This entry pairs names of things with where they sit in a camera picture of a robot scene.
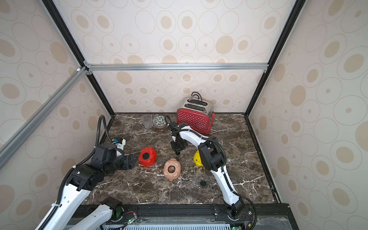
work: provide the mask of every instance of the white cable clip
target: white cable clip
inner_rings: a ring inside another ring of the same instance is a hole
[[[52,203],[52,204],[51,204],[51,207],[53,207],[53,206],[60,207],[60,206],[61,206],[61,204]]]

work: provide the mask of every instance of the glass cup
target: glass cup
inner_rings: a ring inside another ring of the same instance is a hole
[[[142,123],[145,128],[152,128],[153,122],[152,122],[152,115],[151,114],[145,114],[142,116]]]

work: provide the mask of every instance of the beige circle pattern wallpaper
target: beige circle pattern wallpaper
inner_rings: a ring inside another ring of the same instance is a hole
[[[82,77],[0,170],[1,230],[35,229],[67,171],[93,150],[101,114],[108,122],[109,114]]]
[[[89,63],[266,63],[295,0],[57,0]]]
[[[301,230],[368,226],[368,1],[304,7],[250,120]]]
[[[176,113],[191,92],[215,112],[244,112],[263,70],[95,71],[115,112]]]
[[[36,0],[0,2],[0,148],[78,63]]]

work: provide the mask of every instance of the yellow toy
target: yellow toy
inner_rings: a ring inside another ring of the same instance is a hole
[[[202,167],[202,161],[201,161],[201,157],[199,155],[199,150],[197,150],[194,154],[194,157],[193,157],[193,160],[194,160],[194,163],[199,166],[199,167]]]

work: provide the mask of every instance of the black circular hole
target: black circular hole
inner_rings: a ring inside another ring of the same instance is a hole
[[[142,158],[147,160],[149,158],[149,153],[143,153]]]
[[[169,166],[168,168],[167,168],[167,171],[169,172],[169,173],[174,173],[175,172],[175,167],[174,166]]]

